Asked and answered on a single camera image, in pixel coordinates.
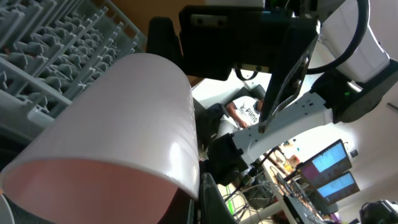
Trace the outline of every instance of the desk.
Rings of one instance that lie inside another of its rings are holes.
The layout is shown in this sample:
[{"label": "desk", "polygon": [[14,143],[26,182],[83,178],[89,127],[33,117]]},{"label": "desk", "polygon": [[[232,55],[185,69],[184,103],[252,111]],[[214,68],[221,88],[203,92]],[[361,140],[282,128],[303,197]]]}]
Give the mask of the desk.
[{"label": "desk", "polygon": [[[275,184],[278,183],[277,179],[276,179],[276,172],[278,172],[282,177],[285,177],[285,174],[283,172],[281,172],[278,168],[276,168],[270,161],[266,160],[263,163],[263,168],[264,168],[264,174],[266,176],[266,179],[270,182],[273,182]],[[290,211],[290,209],[288,208],[288,205],[286,204],[286,201],[284,199],[284,192],[282,191],[283,187],[281,187],[281,189],[276,189],[276,188],[272,188],[273,193],[275,194],[275,196],[278,199],[278,202],[272,204],[271,206],[268,206],[267,208],[261,210],[258,212],[258,214],[254,214],[251,217],[243,220],[242,224],[252,224],[252,223],[256,223],[262,219],[268,218],[272,215],[275,215],[276,213],[280,212],[281,210],[283,210],[283,212],[285,213],[285,216],[287,217],[288,221],[291,224],[296,224],[296,220],[294,218],[294,216],[292,215],[292,212]],[[302,201],[300,199],[300,201],[310,210],[312,210],[311,206],[308,205],[306,202]],[[317,213],[314,212],[314,214],[319,218],[322,219]]]}]

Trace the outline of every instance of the black cable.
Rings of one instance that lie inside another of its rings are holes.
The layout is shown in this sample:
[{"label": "black cable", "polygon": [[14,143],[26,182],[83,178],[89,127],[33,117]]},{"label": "black cable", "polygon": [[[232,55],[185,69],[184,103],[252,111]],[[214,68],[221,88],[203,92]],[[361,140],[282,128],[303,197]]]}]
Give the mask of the black cable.
[{"label": "black cable", "polygon": [[332,61],[331,63],[318,68],[309,68],[307,70],[308,75],[327,72],[332,68],[336,68],[337,66],[346,62],[355,53],[359,44],[362,42],[369,23],[369,0],[356,1],[358,3],[358,23],[356,25],[353,39],[349,43],[347,49],[344,51],[343,54],[340,55],[340,57],[336,58],[336,60]]},{"label": "black cable", "polygon": [[[272,148],[267,154],[266,156],[262,159],[262,161],[259,164],[254,165],[254,167],[249,171],[248,175],[251,175],[252,177],[254,177],[256,174],[252,174],[253,172],[256,172],[258,170],[258,168],[266,161],[266,159],[268,159],[268,157],[275,152],[277,149],[279,148],[279,146]],[[237,191],[241,190],[242,187],[244,187],[246,184],[241,181],[241,183],[238,185],[238,187],[228,196],[224,199],[224,202],[227,202]]]}]

